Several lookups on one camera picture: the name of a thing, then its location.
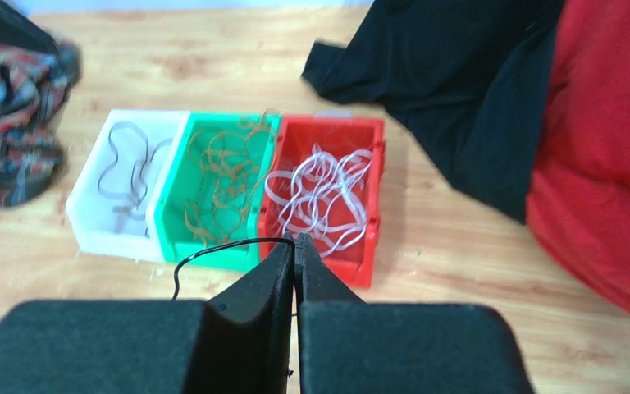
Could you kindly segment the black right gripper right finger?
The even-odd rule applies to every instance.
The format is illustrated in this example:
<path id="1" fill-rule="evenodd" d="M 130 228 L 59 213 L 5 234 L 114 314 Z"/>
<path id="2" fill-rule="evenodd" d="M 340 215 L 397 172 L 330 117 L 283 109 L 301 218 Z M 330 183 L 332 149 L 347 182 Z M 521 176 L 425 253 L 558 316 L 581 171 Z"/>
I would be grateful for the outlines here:
<path id="1" fill-rule="evenodd" d="M 303 393 L 531 393 L 511 327 L 486 305 L 368 303 L 295 246 Z"/>

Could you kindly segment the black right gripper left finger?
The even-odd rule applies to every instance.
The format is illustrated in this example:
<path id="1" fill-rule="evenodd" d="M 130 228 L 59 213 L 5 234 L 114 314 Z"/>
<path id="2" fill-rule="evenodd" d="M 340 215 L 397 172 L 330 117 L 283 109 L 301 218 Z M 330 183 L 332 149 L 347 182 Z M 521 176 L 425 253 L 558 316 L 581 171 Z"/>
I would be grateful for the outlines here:
<path id="1" fill-rule="evenodd" d="M 30 300 L 0 320 L 0 393 L 283 393 L 295 243 L 210 300 Z"/>

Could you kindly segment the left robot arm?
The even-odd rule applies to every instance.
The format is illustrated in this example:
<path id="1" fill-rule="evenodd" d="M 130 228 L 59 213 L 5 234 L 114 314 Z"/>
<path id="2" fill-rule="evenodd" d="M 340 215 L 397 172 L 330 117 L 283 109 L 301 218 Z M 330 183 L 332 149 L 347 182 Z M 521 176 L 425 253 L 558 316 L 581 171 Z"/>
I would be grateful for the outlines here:
<path id="1" fill-rule="evenodd" d="M 0 1 L 0 44 L 57 54 L 57 41 L 5 1 Z"/>

